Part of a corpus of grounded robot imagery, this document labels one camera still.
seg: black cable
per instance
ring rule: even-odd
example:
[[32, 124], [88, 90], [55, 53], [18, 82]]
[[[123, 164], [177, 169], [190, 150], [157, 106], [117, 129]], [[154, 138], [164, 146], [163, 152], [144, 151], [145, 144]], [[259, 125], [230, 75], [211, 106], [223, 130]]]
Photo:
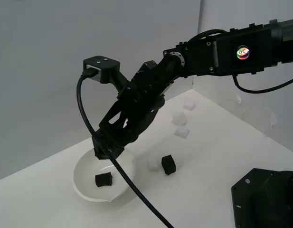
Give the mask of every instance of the black cable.
[[188, 41], [188, 45], [191, 45], [193, 42], [200, 40], [204, 37], [214, 35], [214, 34], [223, 34], [223, 33], [227, 33], [227, 31], [222, 30], [222, 29], [211, 29], [211, 30], [208, 30], [205, 32], [201, 32], [201, 33], [197, 34], [196, 36], [194, 36], [192, 39], [190, 39]]
[[81, 86], [82, 82], [88, 78], [86, 75], [82, 75], [78, 81], [78, 84], [76, 86], [76, 99], [78, 102], [79, 110], [81, 113], [81, 116], [84, 120], [84, 123], [86, 127], [88, 128], [90, 134], [94, 137], [95, 141], [99, 145], [100, 149], [104, 152], [104, 154], [109, 158], [109, 160], [112, 162], [112, 164], [115, 166], [115, 168], [118, 170], [118, 172], [121, 174], [121, 176], [124, 178], [124, 180], [127, 182], [127, 184], [131, 187], [131, 189], [136, 193], [136, 195], [142, 200], [142, 202], [164, 223], [165, 226], [168, 228], [174, 228], [165, 218], [163, 215], [160, 214], [160, 212], [155, 209], [155, 207], [146, 199], [146, 197], [140, 192], [140, 190], [134, 185], [134, 183], [131, 181], [131, 179], [127, 176], [125, 171], [122, 169], [120, 164], [117, 162], [117, 160], [111, 155], [111, 153], [103, 147], [101, 142], [97, 140], [97, 135], [95, 133], [95, 130], [93, 129], [92, 125], [88, 121], [88, 118], [86, 116], [86, 113], [83, 108], [82, 104], [82, 98], [81, 98]]
[[249, 94], [264, 94], [264, 93], [269, 93], [269, 92], [272, 92], [272, 91], [275, 91], [277, 89], [281, 89], [285, 86], [288, 86], [289, 84], [293, 83], [293, 79], [290, 80], [290, 81], [287, 81], [281, 85], [278, 85], [278, 86], [275, 86], [275, 87], [271, 87], [271, 88], [268, 88], [268, 89], [263, 89], [263, 90], [249, 90], [249, 89], [245, 89], [243, 87], [241, 87], [238, 83], [238, 80], [237, 80], [237, 76], [233, 76], [233, 80], [234, 80], [234, 83], [235, 85], [237, 86], [238, 89], [240, 89], [241, 91], [245, 92], [245, 93], [249, 93]]

